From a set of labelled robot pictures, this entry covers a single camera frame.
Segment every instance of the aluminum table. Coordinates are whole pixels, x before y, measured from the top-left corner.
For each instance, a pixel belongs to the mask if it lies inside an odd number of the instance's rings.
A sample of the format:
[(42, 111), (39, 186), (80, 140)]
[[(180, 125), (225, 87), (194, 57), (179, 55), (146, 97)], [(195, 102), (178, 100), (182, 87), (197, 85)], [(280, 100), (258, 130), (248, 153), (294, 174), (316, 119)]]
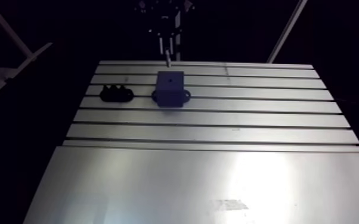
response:
[[(311, 66), (164, 65), (100, 62), (25, 223), (359, 223), (359, 141)], [(162, 70), (183, 108), (151, 100)]]

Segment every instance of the black clamp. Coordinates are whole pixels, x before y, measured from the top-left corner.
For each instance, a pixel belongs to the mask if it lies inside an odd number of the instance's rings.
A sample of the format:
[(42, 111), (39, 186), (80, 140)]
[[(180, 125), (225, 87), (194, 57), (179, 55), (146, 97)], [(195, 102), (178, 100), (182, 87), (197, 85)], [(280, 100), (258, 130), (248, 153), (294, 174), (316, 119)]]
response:
[(104, 85), (99, 97), (104, 102), (130, 102), (134, 99), (134, 93), (125, 86), (117, 88), (115, 85), (111, 85), (111, 87)]

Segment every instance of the metal frame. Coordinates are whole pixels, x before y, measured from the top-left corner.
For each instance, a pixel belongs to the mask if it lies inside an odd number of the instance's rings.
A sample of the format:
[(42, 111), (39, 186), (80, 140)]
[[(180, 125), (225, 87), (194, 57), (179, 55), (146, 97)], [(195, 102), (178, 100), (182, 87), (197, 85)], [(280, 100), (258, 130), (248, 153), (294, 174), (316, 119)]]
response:
[(7, 79), (15, 78), (22, 70), (24, 70), (32, 61), (44, 52), (52, 43), (47, 43), (43, 47), (39, 48), (36, 52), (32, 52), (25, 43), (20, 39), (11, 26), (5, 21), (0, 14), (0, 26), (5, 30), (7, 35), (11, 38), (14, 44), (19, 50), (26, 56), (26, 59), (17, 68), (0, 68), (0, 89), (2, 89), (7, 83)]

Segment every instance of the blue block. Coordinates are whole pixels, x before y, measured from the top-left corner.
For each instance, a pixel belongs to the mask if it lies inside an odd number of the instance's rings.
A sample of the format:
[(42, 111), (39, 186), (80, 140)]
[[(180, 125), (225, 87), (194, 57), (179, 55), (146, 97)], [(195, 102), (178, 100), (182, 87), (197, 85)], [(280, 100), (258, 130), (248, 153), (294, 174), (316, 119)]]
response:
[(152, 97), (159, 107), (182, 107), (190, 97), (184, 89), (184, 72), (159, 71)]

